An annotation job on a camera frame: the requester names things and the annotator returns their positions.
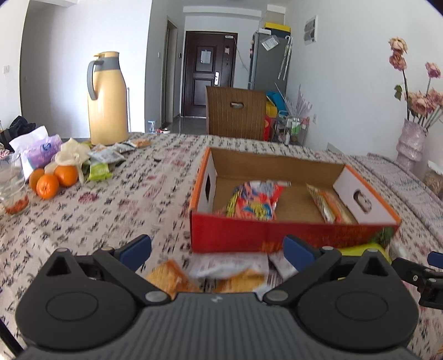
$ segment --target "brown chair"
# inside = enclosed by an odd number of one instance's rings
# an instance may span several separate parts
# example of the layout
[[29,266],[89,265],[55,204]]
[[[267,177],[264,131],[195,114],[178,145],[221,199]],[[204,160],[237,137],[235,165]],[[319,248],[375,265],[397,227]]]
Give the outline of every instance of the brown chair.
[[263,140],[265,93],[232,87],[206,87],[209,135]]

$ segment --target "gray refrigerator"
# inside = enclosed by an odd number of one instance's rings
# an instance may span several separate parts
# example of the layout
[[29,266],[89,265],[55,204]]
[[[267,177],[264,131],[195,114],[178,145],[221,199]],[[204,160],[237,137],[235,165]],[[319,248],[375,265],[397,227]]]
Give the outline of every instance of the gray refrigerator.
[[288,41],[284,37],[278,37],[279,44],[268,51],[261,42],[269,36],[270,35],[267,34],[260,34],[259,32],[254,33],[253,53],[251,55],[251,64],[249,66],[248,89],[263,92],[278,92],[277,87],[275,86],[275,84],[277,84],[282,94],[285,95],[289,72],[288,70],[286,73],[286,79],[283,80],[286,61],[280,80],[278,79],[278,74],[284,57],[284,49]]

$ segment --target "doorway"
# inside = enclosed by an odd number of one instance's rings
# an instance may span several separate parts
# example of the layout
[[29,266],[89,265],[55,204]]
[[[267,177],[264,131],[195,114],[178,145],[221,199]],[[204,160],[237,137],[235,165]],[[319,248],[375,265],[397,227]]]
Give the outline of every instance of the doorway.
[[175,60],[177,56],[178,35],[177,27],[171,21],[167,20],[162,74],[162,128],[165,127],[167,123],[172,123],[174,117]]
[[183,116],[206,117],[207,86],[232,86],[237,36],[225,32],[186,32]]

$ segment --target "red cardboard box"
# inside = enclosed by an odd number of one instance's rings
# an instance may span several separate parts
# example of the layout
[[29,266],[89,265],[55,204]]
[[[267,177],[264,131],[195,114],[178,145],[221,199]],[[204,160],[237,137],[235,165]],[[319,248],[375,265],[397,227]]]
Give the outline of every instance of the red cardboard box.
[[[237,186],[250,180],[291,182],[278,200],[276,220],[215,214],[226,207]],[[353,223],[325,223],[306,184],[333,190]],[[386,247],[400,223],[395,211],[348,165],[218,148],[206,150],[190,201],[195,253],[272,253],[282,249],[282,240],[288,234],[314,247],[345,248],[371,241]]]

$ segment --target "thermos handle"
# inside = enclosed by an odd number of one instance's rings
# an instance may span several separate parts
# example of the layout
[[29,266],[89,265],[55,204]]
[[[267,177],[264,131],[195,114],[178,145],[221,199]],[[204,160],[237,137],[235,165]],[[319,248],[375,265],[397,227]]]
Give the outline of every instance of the thermos handle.
[[99,63],[100,63],[99,61],[94,60],[91,61],[88,65],[88,91],[89,91],[89,96],[91,97],[92,100],[98,99],[97,93],[94,90],[92,76],[94,74],[94,66],[98,65]]

